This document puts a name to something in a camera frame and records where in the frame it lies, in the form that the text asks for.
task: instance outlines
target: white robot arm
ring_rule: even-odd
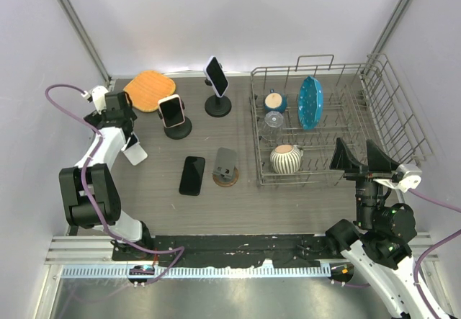
[[[393,318],[450,319],[423,280],[414,281],[412,251],[416,236],[413,210],[406,204],[385,206],[392,189],[406,192],[421,182],[421,170],[398,164],[367,140],[368,165],[360,163],[338,138],[330,169],[343,170],[356,183],[357,221],[341,220],[326,231],[337,251],[357,268],[378,293]],[[388,188],[384,194],[383,186]]]
[[[134,166],[147,158],[147,153],[133,132],[136,115],[129,96],[124,92],[109,93],[103,86],[97,86],[91,93],[85,92],[82,96],[93,102],[96,108],[85,117],[85,120],[98,128],[101,135],[96,135],[85,156],[73,168],[63,169],[59,174],[66,219],[70,225],[103,231],[91,203],[81,188],[80,176],[76,176],[102,138],[102,144],[87,166],[86,177],[91,182],[89,188],[98,204],[102,206],[111,232],[127,241],[141,241],[147,227],[121,209],[120,197],[110,176],[110,169],[120,151]]]

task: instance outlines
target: orange place mat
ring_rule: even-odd
[[[123,89],[130,95],[134,108],[141,112],[155,112],[158,109],[158,100],[171,96],[174,90],[174,81],[155,71],[139,73]]]

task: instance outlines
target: metal wire basket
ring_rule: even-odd
[[[300,65],[302,60],[319,58],[329,62]],[[367,162],[366,139],[374,140],[400,163],[418,163],[432,154],[426,133],[387,57],[371,54],[368,58],[367,63],[335,64],[331,54],[301,55],[296,65],[257,67],[251,72],[259,186],[337,186],[343,172],[329,170],[337,138],[343,138],[362,163]],[[323,88],[323,114],[313,130],[301,127],[297,113],[299,90],[307,76],[314,76]],[[264,97],[270,89],[287,97],[284,126],[276,141],[265,138],[259,127],[267,113]],[[299,145],[304,150],[300,170],[294,174],[277,174],[270,164],[270,153],[283,144]]]

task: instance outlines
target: teapot handle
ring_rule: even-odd
[[[304,149],[302,146],[299,146],[299,145],[293,145],[293,147],[297,148],[300,153],[301,153],[301,157],[303,157],[303,154],[304,154]]]

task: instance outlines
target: white wall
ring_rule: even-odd
[[[413,0],[385,48],[400,83],[424,116],[435,156],[419,191],[461,206],[461,0]],[[461,228],[461,215],[411,195],[434,242]],[[461,317],[461,238],[438,250],[455,315]]]
[[[303,54],[363,61],[398,0],[71,0],[107,70],[227,71],[289,65]]]
[[[56,0],[0,0],[0,308],[31,318],[52,235],[65,232],[58,172],[90,133],[45,100],[47,86],[91,88],[102,79]],[[73,111],[79,95],[55,94]]]

